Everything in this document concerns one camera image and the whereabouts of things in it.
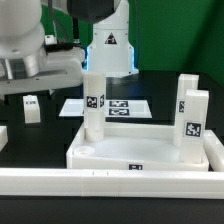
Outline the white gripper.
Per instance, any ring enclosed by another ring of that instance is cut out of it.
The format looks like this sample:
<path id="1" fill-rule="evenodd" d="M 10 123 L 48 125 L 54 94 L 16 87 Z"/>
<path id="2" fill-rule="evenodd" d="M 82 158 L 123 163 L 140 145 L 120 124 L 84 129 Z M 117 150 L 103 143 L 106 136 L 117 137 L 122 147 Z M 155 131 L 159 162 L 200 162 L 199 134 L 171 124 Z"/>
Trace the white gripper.
<path id="1" fill-rule="evenodd" d="M 49 53 L 45 67 L 34 77 L 17 80 L 0 79 L 0 95 L 79 86 L 83 82 L 84 59 L 85 51 L 79 47 Z"/>

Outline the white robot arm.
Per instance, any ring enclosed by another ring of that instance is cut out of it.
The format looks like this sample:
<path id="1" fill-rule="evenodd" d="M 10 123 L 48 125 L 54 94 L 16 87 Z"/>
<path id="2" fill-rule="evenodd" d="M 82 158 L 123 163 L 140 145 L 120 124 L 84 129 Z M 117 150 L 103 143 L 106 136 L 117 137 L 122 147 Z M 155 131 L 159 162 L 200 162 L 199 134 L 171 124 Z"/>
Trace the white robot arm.
<path id="1" fill-rule="evenodd" d="M 93 25 L 88 47 L 56 11 Z M 135 75 L 128 34 L 129 0 L 0 0 L 0 96 L 75 87 L 87 70 Z"/>

